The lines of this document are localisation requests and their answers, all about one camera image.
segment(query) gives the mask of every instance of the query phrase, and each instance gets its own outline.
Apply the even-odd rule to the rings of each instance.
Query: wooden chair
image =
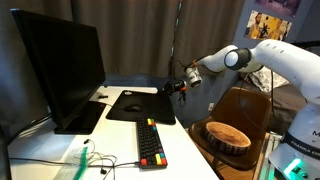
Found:
[[[219,161],[240,171],[248,171],[256,166],[270,114],[270,96],[240,87],[231,87],[221,97],[211,114],[192,123],[188,132],[197,145],[214,157],[210,162],[211,167],[223,179],[217,170]],[[204,136],[206,124],[212,121],[231,125],[243,132],[251,141],[249,151],[244,155],[227,155],[212,146]]]

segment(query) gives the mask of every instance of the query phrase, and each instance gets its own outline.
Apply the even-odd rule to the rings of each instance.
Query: green light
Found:
[[[294,159],[290,164],[289,166],[284,170],[284,174],[290,178],[290,172],[298,165],[300,164],[301,162],[301,159],[299,158],[296,158]]]

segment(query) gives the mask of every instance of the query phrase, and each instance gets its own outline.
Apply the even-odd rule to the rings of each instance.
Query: white desk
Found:
[[[92,100],[99,94],[109,98],[99,101],[113,104],[123,89],[155,93],[155,88],[138,87],[100,87]],[[115,121],[105,118],[110,106],[107,106],[94,131],[90,135],[55,135],[55,124],[47,122],[34,131],[24,133],[9,146],[10,157],[44,159],[48,161],[64,162],[68,152],[75,148],[82,148],[86,139],[95,143],[95,151],[103,154],[112,154],[118,158],[116,164],[138,161],[135,123]],[[115,170],[116,180],[152,179],[163,180],[174,177],[182,180],[218,179],[206,160],[193,144],[179,121],[175,125],[157,124],[161,142],[167,157],[168,166],[161,170],[142,170],[137,166],[118,167]],[[13,179],[44,180],[53,179],[61,166],[41,164],[31,161],[11,160]],[[103,179],[100,168],[88,168],[83,179]],[[113,179],[113,171],[107,176]]]

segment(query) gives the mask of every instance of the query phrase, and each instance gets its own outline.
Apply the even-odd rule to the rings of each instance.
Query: mechanical keyboard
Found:
[[[166,168],[168,163],[154,119],[138,120],[136,127],[140,168]]]

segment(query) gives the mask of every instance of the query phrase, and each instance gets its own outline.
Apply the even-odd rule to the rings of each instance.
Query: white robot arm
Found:
[[[260,42],[253,49],[228,46],[194,62],[186,69],[191,86],[192,83],[194,86],[201,83],[195,64],[204,65],[214,72],[226,68],[254,72],[266,66],[298,88],[308,103],[298,112],[283,135],[282,143],[270,154],[269,160],[287,179],[320,179],[319,56],[271,39]]]

